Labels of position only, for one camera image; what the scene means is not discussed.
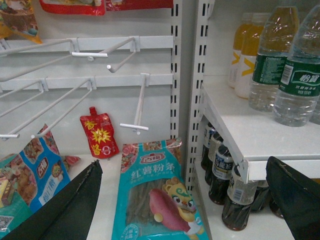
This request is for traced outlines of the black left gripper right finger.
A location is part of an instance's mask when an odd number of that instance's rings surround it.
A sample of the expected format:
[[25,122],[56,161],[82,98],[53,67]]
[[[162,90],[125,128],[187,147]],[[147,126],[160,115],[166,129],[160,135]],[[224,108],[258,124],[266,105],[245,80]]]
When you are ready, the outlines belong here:
[[271,195],[296,240],[320,238],[320,184],[271,156],[266,163]]

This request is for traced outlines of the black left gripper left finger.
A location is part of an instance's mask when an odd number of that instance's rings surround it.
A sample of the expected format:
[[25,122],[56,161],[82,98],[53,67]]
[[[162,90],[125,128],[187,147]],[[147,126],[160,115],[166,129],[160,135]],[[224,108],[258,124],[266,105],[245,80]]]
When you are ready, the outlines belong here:
[[103,170],[92,162],[4,240],[85,240],[95,214]]

